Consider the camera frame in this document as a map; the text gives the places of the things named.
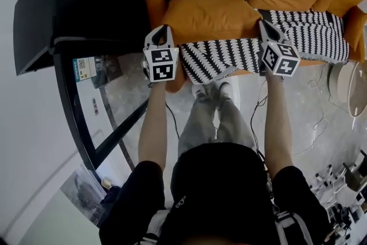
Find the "black table frame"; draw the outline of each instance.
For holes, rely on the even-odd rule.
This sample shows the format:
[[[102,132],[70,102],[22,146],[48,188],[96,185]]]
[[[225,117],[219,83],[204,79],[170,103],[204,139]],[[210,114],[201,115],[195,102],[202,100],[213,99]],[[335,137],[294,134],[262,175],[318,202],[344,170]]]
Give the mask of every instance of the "black table frame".
[[[134,163],[123,143],[123,137],[145,113],[148,100],[143,102],[96,149],[81,108],[72,60],[96,55],[122,55],[121,48],[136,48],[136,44],[129,45],[126,42],[108,40],[62,41],[52,49],[58,90],[71,134],[85,166],[93,171],[98,180],[100,178],[95,170],[117,145],[120,145],[127,163],[133,170]]]

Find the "white wall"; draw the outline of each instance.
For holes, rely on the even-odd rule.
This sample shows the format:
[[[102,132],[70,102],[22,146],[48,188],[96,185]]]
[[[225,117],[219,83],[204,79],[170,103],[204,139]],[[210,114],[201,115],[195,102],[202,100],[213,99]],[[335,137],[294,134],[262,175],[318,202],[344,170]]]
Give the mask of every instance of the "white wall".
[[[98,228],[58,191],[37,216],[20,245],[100,245]]]
[[[16,1],[0,0],[0,235],[10,245],[81,162],[54,69],[15,75]]]

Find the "sticker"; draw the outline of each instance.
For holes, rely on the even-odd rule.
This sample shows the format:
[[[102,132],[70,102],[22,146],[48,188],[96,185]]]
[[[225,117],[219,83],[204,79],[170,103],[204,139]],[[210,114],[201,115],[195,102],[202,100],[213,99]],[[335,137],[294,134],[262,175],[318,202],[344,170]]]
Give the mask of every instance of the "sticker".
[[[97,75],[94,57],[73,59],[75,80],[77,82],[90,79]]]

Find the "gray pants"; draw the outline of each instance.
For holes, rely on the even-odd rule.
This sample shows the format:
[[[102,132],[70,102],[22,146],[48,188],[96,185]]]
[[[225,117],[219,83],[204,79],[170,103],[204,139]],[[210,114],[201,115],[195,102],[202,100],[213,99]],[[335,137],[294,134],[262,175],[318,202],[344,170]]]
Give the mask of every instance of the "gray pants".
[[[254,147],[253,136],[239,109],[228,97],[218,103],[220,125],[217,132],[213,125],[216,102],[210,96],[199,94],[191,109],[190,117],[178,141],[178,156],[205,143],[229,142]]]

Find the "black cable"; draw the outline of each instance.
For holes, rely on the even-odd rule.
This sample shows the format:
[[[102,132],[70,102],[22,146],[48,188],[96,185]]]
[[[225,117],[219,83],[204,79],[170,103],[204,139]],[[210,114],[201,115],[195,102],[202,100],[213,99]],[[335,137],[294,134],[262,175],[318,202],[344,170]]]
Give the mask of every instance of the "black cable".
[[[174,116],[172,110],[170,109],[170,107],[168,106],[167,102],[166,102],[166,107],[168,108],[168,110],[171,112],[172,117],[173,117],[173,121],[174,121],[174,128],[176,130],[176,134],[177,134],[177,138],[179,139],[179,135],[178,135],[178,130],[177,130],[177,122],[176,122],[176,117]]]
[[[253,130],[253,126],[252,126],[252,121],[253,121],[253,117],[255,116],[256,110],[258,107],[261,107],[263,105],[265,105],[265,102],[267,101],[268,96],[266,96],[264,99],[262,99],[261,101],[257,101],[255,109],[253,110],[252,116],[251,116],[251,120],[250,120],[250,127],[251,127],[251,131],[252,131],[252,135],[255,141],[255,146],[256,146],[256,152],[257,152],[257,156],[262,160],[265,161],[265,156],[263,155],[263,153],[261,153],[261,151],[259,150],[259,141],[257,140],[257,136],[255,134],[255,131]]]

